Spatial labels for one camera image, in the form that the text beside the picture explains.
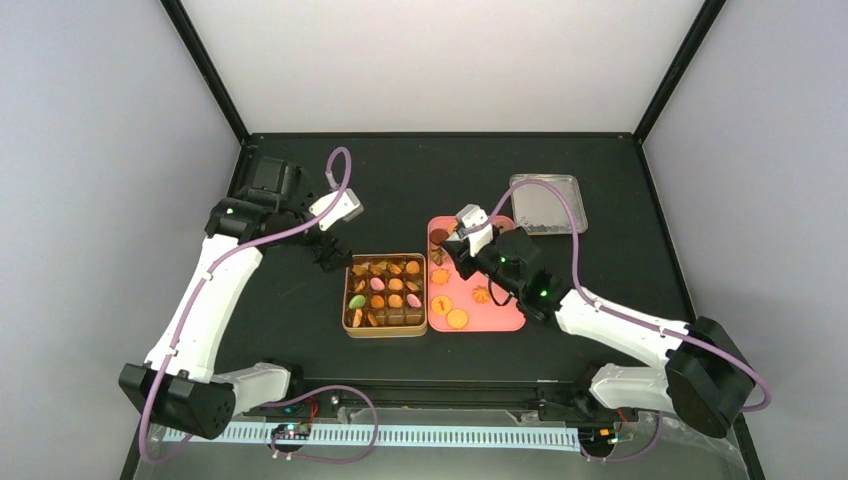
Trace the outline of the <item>pink round cookie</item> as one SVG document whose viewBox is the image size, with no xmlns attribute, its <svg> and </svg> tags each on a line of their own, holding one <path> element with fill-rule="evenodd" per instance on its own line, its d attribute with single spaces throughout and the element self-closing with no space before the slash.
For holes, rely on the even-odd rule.
<svg viewBox="0 0 848 480">
<path fill-rule="evenodd" d="M 380 292 L 380 291 L 383 291 L 386 288 L 386 286 L 385 286 L 385 283 L 383 282 L 383 280 L 380 279 L 379 277 L 372 277 L 369 280 L 369 288 L 374 292 Z"/>
</svg>

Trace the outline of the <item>green round cookie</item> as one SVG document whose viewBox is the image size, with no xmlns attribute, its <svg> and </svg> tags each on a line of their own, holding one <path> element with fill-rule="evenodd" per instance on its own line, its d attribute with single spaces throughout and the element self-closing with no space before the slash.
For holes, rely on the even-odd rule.
<svg viewBox="0 0 848 480">
<path fill-rule="evenodd" d="M 366 305 L 367 297 L 362 294 L 354 295 L 348 302 L 349 309 L 361 309 Z"/>
</svg>

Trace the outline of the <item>gold cookie tin box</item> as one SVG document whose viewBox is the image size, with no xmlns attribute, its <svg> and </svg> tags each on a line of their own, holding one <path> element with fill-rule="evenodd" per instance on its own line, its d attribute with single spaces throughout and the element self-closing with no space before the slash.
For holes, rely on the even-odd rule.
<svg viewBox="0 0 848 480">
<path fill-rule="evenodd" d="M 420 253 L 353 256 L 345 271 L 342 327 L 351 338 L 414 338 L 428 330 L 426 262 Z M 386 288 L 374 292 L 369 280 L 379 277 Z M 357 294 L 367 297 L 361 309 L 349 309 Z"/>
</svg>

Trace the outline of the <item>silver tin lid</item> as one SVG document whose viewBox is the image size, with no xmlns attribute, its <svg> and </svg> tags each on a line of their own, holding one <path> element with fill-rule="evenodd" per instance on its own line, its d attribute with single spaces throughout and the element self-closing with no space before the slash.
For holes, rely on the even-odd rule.
<svg viewBox="0 0 848 480">
<path fill-rule="evenodd" d="M 538 180 L 549 184 L 566 201 L 575 220 L 578 234 L 588 229 L 582 195 L 577 179 L 565 174 L 514 174 L 510 185 L 523 180 Z M 513 221 L 530 235 L 569 235 L 572 223 L 565 208 L 547 188 L 537 184 L 515 190 L 511 196 Z"/>
</svg>

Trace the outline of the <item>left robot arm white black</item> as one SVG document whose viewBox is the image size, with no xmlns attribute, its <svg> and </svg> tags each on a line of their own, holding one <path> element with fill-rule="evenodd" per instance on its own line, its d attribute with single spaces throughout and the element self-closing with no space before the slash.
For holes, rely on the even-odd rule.
<svg viewBox="0 0 848 480">
<path fill-rule="evenodd" d="M 330 229 L 363 210 L 350 187 L 351 173 L 349 151 L 337 148 L 325 167 L 329 191 L 319 195 L 302 166 L 264 158 L 251 184 L 211 210 L 198 264 L 177 311 L 144 361 L 126 364 L 119 375 L 121 390 L 141 415 L 142 435 L 157 424 L 214 439 L 234 416 L 287 396 L 294 368 L 261 361 L 218 373 L 218 350 L 268 247 L 308 247 L 326 271 L 349 265 L 350 252 Z"/>
</svg>

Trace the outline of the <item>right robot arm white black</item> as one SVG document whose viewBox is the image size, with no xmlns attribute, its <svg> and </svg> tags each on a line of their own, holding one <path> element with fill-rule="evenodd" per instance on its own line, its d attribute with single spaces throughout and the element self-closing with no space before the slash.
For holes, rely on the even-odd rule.
<svg viewBox="0 0 848 480">
<path fill-rule="evenodd" d="M 606 364 L 569 392 L 572 410 L 593 419 L 606 409 L 639 408 L 675 414 L 688 426 L 722 438 L 743 412 L 755 380 L 750 365 L 717 321 L 687 323 L 651 316 L 569 288 L 546 265 L 542 250 L 521 228 L 486 236 L 479 250 L 451 233 L 438 246 L 459 277 L 483 275 L 507 293 L 525 318 L 551 321 L 637 361 Z"/>
</svg>

